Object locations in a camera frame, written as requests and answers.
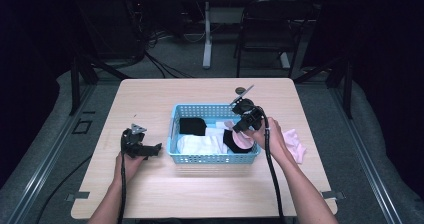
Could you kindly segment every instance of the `blue plastic basket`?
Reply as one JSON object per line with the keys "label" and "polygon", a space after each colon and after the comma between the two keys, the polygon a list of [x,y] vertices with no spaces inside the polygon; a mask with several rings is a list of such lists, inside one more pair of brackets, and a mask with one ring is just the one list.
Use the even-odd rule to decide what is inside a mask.
{"label": "blue plastic basket", "polygon": [[215,154],[215,155],[185,155],[180,154],[177,142],[182,137],[180,118],[199,117],[205,120],[208,127],[214,127],[218,120],[233,120],[240,117],[232,112],[228,104],[177,104],[172,111],[172,118],[167,140],[167,152],[177,164],[251,164],[260,153],[261,148],[255,143],[248,153]]}

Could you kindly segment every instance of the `white tabletop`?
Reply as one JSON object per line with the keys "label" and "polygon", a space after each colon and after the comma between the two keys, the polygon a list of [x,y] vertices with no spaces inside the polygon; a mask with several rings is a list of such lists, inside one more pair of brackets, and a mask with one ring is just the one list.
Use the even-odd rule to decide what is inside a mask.
{"label": "white tabletop", "polygon": [[[262,151],[253,164],[175,164],[166,152],[171,112],[181,103],[230,103],[237,87],[255,85],[245,96],[277,119],[283,131],[296,129],[307,148],[300,168],[319,191],[330,191],[295,86],[290,79],[138,79],[121,83],[72,208],[88,219],[113,178],[122,132],[132,123],[147,128],[144,145],[163,143],[158,157],[143,162],[127,187],[125,218],[277,217],[272,178]],[[296,212],[285,177],[275,163],[283,211]],[[333,213],[334,200],[326,200]]]}

